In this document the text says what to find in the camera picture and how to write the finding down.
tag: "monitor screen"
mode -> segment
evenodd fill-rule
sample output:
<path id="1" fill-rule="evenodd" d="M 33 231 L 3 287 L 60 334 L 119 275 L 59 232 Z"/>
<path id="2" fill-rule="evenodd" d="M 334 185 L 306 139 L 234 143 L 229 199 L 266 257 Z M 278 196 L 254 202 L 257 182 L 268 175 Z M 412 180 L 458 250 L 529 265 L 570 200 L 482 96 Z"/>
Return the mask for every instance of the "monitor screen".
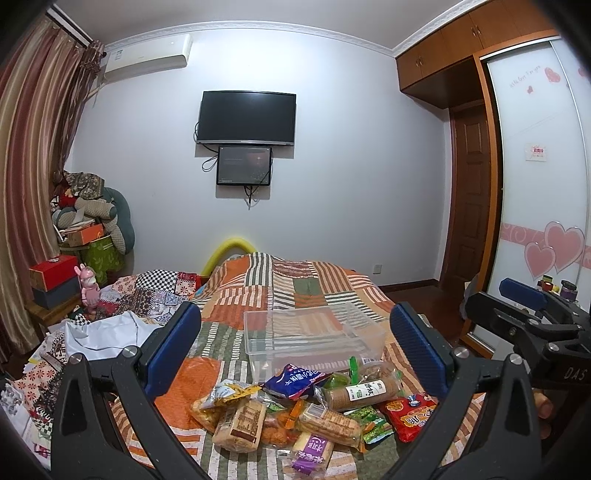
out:
<path id="1" fill-rule="evenodd" d="M 203 92 L 197 143 L 293 145 L 296 96 L 269 92 Z"/>
<path id="2" fill-rule="evenodd" d="M 220 147 L 217 158 L 218 185 L 271 184 L 271 149 Z"/>

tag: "snack pile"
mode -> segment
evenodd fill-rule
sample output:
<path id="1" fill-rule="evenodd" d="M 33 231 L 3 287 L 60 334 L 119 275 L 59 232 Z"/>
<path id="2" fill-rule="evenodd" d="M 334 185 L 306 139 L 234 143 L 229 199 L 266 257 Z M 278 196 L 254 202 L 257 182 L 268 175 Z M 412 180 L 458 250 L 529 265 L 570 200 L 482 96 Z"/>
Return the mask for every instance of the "snack pile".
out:
<path id="1" fill-rule="evenodd" d="M 408 396 L 400 378 L 374 359 L 351 357 L 347 371 L 332 373 L 288 364 L 261 385 L 221 381 L 190 414 L 226 450 L 276 449 L 294 471 L 322 479 L 336 445 L 363 453 L 395 431 L 403 442 L 418 435 L 437 403 Z"/>

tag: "wooden door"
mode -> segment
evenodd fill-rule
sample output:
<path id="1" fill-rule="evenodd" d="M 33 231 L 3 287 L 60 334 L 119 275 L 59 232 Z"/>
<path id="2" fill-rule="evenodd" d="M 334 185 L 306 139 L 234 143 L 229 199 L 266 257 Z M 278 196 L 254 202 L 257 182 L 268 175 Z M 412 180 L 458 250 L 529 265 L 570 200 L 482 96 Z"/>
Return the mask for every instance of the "wooden door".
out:
<path id="1" fill-rule="evenodd" d="M 429 35 L 419 45 L 419 63 L 423 78 L 435 73 L 451 62 L 447 51 L 447 44 L 443 40 L 441 31 Z"/>
<path id="2" fill-rule="evenodd" d="M 502 0 L 487 2 L 468 15 L 476 26 L 476 32 L 484 48 L 519 37 L 517 27 Z"/>
<path id="3" fill-rule="evenodd" d="M 418 61 L 421 56 L 419 52 L 420 46 L 421 44 L 415 45 L 396 59 L 398 82 L 401 90 L 423 78 Z"/>
<path id="4" fill-rule="evenodd" d="M 520 35 L 551 30 L 552 23 L 531 0 L 503 0 Z"/>
<path id="5" fill-rule="evenodd" d="M 491 146 L 484 105 L 453 113 L 452 211 L 441 287 L 458 296 L 479 272 L 491 202 Z"/>
<path id="6" fill-rule="evenodd" d="M 470 15 L 463 15 L 447 24 L 441 29 L 441 36 L 447 45 L 450 63 L 468 58 L 483 48 Z"/>

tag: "air conditioner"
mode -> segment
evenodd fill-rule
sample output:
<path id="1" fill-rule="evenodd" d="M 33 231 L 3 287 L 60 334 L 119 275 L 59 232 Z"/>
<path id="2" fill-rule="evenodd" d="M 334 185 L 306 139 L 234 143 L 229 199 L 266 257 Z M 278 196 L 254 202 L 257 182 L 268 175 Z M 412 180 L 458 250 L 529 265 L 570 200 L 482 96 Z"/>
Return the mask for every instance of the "air conditioner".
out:
<path id="1" fill-rule="evenodd" d="M 189 62 L 190 34 L 155 38 L 111 51 L 105 80 L 116 82 L 162 70 L 182 69 Z"/>

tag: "pink figurine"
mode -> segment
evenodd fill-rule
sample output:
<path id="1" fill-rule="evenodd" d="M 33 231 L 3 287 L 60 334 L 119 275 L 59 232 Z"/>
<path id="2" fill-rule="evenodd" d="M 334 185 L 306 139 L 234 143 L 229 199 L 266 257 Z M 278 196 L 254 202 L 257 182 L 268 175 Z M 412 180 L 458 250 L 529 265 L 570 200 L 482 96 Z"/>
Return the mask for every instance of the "pink figurine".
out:
<path id="1" fill-rule="evenodd" d="M 74 267 L 74 271 L 80 280 L 82 287 L 82 303 L 87 307 L 88 313 L 94 313 L 99 304 L 100 288 L 96 282 L 95 272 L 90 267 L 85 267 L 84 263 L 80 268 Z"/>

